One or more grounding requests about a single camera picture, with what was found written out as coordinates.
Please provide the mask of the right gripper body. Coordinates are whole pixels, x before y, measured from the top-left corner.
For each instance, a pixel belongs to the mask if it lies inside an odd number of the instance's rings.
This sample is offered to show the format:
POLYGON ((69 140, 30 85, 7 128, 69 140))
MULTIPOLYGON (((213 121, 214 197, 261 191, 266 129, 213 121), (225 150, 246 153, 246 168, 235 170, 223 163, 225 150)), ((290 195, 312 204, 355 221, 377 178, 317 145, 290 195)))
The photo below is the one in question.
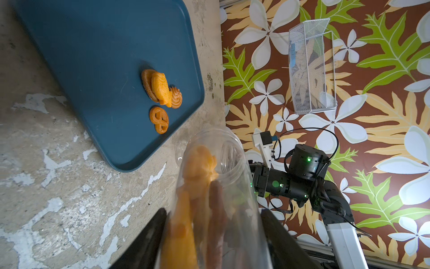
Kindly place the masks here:
POLYGON ((265 197, 270 169, 263 163, 250 163, 250 171, 253 176, 252 186, 259 197, 265 197))

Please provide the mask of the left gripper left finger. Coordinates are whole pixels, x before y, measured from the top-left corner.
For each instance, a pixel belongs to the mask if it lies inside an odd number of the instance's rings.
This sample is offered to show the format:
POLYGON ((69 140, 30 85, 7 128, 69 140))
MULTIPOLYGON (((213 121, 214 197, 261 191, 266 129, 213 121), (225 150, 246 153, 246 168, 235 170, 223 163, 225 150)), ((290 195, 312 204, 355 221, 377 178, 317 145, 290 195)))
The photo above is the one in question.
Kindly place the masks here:
POLYGON ((154 269, 168 213, 160 208, 110 269, 154 269))

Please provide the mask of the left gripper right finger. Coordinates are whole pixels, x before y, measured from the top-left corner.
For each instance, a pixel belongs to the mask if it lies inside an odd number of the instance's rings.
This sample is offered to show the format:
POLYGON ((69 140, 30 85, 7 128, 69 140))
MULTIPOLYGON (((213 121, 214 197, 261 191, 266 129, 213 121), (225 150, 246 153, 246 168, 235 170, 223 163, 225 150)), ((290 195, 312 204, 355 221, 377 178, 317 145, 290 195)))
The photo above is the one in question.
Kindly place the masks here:
POLYGON ((322 269, 293 239, 269 209, 260 213, 274 269, 322 269))

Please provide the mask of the clear cookie jar front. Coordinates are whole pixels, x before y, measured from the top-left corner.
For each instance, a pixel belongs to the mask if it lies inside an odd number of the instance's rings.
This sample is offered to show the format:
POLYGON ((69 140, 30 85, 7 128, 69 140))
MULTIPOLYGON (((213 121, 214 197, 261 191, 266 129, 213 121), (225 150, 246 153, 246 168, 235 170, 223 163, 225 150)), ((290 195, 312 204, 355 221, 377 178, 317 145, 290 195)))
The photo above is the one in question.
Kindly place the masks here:
POLYGON ((156 267, 272 267, 249 164, 230 129, 206 128, 187 143, 156 267))

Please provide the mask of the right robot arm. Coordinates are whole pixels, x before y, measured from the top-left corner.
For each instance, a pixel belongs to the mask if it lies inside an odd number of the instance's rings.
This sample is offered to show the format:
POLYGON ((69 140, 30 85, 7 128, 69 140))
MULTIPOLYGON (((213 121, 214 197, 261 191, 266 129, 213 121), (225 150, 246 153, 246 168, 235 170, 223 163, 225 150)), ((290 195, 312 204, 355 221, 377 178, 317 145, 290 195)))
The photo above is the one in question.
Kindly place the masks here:
POLYGON ((359 242, 355 220, 349 203, 335 183, 324 179, 331 158, 321 150, 311 146, 296 144, 283 158, 283 170, 270 167, 274 157, 273 142, 280 139, 270 132, 253 135, 253 144, 259 149, 263 161, 251 163, 250 169, 256 193, 264 197, 266 193, 295 201, 298 207, 309 202, 322 216, 329 240, 341 269, 366 269, 365 255, 359 242))

